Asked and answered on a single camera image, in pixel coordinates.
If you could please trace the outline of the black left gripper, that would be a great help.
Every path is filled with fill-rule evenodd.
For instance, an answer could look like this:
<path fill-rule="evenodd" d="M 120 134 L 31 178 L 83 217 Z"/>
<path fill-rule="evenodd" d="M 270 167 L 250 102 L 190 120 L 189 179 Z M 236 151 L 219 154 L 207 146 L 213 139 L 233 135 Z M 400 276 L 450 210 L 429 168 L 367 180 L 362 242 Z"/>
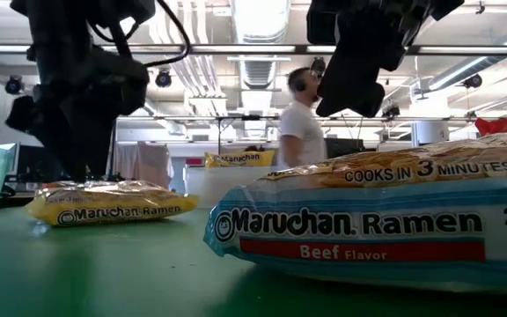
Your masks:
<path fill-rule="evenodd" d="M 49 66 L 38 67 L 40 83 L 29 100 L 26 130 L 58 129 L 77 133 L 81 145 L 81 173 L 104 176 L 111 131 L 118 117 L 143 107 L 149 75 L 143 63 L 91 45 L 81 60 L 65 67 L 66 74 L 47 74 Z M 60 133 L 42 131 L 38 140 L 59 161 L 64 172 L 76 179 L 76 160 L 71 142 Z"/>

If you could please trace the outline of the clear plastic bin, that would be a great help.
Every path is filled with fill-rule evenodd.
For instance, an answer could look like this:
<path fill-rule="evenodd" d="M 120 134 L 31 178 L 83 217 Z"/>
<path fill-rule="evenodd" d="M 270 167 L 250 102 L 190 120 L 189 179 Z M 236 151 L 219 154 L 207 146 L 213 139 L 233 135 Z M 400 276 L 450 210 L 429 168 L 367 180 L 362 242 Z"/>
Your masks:
<path fill-rule="evenodd" d="M 185 167 L 183 179 L 187 194 L 198 196 L 199 209 L 211 209 L 232 188 L 247 185 L 275 171 L 274 166 Z"/>

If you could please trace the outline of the person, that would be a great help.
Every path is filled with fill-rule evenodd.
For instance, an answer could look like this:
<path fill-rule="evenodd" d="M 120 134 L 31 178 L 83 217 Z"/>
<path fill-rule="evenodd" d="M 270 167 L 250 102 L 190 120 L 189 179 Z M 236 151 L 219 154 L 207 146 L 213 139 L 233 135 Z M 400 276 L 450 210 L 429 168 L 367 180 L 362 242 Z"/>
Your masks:
<path fill-rule="evenodd" d="M 300 76 L 306 80 L 304 92 L 296 92 L 294 88 L 295 80 Z M 312 106 L 320 100 L 317 94 L 319 83 L 318 77 L 309 67 L 298 68 L 288 76 L 292 102 L 280 114 L 281 168 L 311 165 L 327 158 L 322 129 L 312 115 Z"/>

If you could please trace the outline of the creamy chicken ramen packet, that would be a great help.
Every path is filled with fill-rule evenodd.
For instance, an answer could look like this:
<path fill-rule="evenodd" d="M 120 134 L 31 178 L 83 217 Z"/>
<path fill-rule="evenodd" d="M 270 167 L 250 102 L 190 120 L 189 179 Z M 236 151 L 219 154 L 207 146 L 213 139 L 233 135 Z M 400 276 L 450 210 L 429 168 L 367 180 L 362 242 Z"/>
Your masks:
<path fill-rule="evenodd" d="M 243 151 L 225 154 L 205 152 L 205 166 L 240 167 L 240 166 L 271 166 L 274 151 Z"/>
<path fill-rule="evenodd" d="M 194 210 L 196 195 L 148 181 L 57 181 L 37 190 L 27 213 L 51 226 L 151 221 Z"/>

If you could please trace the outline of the white draped cloth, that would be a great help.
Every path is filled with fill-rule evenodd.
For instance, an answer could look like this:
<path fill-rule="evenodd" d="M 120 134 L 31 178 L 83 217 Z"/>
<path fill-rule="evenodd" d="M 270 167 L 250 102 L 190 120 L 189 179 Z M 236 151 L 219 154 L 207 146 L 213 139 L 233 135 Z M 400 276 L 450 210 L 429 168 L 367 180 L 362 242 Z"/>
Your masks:
<path fill-rule="evenodd" d="M 174 176 L 165 145 L 138 142 L 115 146 L 114 170 L 125 180 L 147 181 L 169 189 Z"/>

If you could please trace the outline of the black horizontal pipe rail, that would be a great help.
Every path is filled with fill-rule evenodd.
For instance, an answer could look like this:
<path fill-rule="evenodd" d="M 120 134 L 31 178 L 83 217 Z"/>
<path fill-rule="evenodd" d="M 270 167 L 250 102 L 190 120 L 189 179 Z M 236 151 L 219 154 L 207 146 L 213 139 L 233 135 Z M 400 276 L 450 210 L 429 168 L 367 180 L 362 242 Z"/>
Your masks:
<path fill-rule="evenodd" d="M 282 118 L 279 115 L 234 115 L 234 116 L 121 116 L 117 119 L 119 122 L 151 122 L 151 121 L 173 121 L 173 122 L 221 122 L 221 121 L 242 121 L 242 122 L 257 122 L 257 121 L 279 121 Z M 332 122 L 332 121 L 348 121 L 348 122 L 415 122 L 415 121 L 428 121 L 428 122 L 475 122 L 478 119 L 486 121 L 498 120 L 498 117 L 472 117 L 472 116 L 449 116 L 449 117 L 373 117 L 366 118 L 362 116 L 331 116 L 331 117 L 313 117 L 317 122 Z"/>

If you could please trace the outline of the Maruchan beef ramen packet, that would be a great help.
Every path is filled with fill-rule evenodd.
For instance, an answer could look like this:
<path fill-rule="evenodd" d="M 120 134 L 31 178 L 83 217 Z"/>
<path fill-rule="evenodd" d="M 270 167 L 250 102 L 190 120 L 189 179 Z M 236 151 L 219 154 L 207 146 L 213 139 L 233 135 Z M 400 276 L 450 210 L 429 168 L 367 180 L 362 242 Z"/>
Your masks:
<path fill-rule="evenodd" d="M 507 133 L 269 173 L 222 197 L 204 240 L 295 276 L 507 293 Z"/>

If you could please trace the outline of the green table mat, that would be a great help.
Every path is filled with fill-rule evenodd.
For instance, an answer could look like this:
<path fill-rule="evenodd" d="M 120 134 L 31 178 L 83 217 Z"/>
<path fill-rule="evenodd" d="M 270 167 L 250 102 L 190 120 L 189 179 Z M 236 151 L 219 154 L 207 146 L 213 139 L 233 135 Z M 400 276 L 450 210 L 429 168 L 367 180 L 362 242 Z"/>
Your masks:
<path fill-rule="evenodd" d="M 507 317 L 507 296 L 306 280 L 215 255 L 208 213 L 48 228 L 0 210 L 0 317 Z"/>

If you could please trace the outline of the white cylindrical column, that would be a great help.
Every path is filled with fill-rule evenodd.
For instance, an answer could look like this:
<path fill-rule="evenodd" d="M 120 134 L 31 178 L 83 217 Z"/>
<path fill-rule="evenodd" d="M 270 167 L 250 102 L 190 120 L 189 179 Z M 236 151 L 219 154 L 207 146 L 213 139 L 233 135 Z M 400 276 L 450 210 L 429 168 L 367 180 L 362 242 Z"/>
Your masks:
<path fill-rule="evenodd" d="M 413 147 L 446 142 L 449 136 L 449 126 L 446 121 L 414 121 L 411 124 Z"/>

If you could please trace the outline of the spicy chicken noodle packet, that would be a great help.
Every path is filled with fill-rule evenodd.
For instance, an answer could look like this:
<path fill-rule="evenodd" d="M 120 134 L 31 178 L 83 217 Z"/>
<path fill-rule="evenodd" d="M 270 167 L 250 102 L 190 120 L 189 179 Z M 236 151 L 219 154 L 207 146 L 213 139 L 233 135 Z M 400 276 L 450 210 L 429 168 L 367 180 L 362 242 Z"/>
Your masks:
<path fill-rule="evenodd" d="M 474 123 L 481 136 L 507 133 L 507 118 L 499 118 L 494 121 L 487 121 L 481 118 Z"/>

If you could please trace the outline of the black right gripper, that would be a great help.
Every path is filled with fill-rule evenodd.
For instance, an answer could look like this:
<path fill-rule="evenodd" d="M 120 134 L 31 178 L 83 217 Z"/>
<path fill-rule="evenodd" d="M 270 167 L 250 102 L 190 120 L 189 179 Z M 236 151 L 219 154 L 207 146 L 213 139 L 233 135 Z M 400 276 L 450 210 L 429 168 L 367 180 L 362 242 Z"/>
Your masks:
<path fill-rule="evenodd" d="M 464 0 L 312 0 L 306 36 L 334 52 L 318 87 L 316 114 L 328 117 L 344 109 L 373 117 L 385 97 L 381 70 L 394 71 L 423 23 L 436 21 Z"/>

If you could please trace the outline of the black monitor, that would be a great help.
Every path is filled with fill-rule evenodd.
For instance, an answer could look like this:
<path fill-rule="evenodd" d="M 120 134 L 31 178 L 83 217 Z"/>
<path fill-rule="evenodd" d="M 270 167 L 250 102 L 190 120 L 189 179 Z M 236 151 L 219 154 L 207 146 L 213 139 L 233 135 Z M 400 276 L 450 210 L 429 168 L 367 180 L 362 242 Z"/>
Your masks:
<path fill-rule="evenodd" d="M 362 139 L 325 138 L 325 145 L 328 159 L 364 151 Z"/>

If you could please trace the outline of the silver ceiling pipe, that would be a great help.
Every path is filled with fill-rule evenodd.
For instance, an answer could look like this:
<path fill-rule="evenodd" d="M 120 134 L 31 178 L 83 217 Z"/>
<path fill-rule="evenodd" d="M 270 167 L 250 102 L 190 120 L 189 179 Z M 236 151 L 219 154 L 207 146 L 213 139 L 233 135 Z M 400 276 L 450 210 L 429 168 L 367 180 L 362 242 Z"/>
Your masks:
<path fill-rule="evenodd" d="M 497 46 L 507 46 L 507 35 L 500 39 Z M 450 69 L 436 75 L 428 82 L 428 91 L 443 90 L 465 79 L 478 74 L 480 71 L 494 66 L 507 59 L 507 56 L 472 56 L 455 64 Z"/>

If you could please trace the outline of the corrugated silver air duct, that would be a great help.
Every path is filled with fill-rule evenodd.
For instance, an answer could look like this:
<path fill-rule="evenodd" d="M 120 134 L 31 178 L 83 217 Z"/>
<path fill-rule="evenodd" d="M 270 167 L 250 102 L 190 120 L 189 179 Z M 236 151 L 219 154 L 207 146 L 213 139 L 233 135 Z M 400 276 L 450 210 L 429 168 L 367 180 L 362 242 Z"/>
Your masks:
<path fill-rule="evenodd" d="M 238 44 L 282 44 L 287 32 L 290 0 L 231 0 L 231 19 Z M 241 81 L 253 90 L 267 89 L 276 72 L 276 55 L 241 55 Z"/>

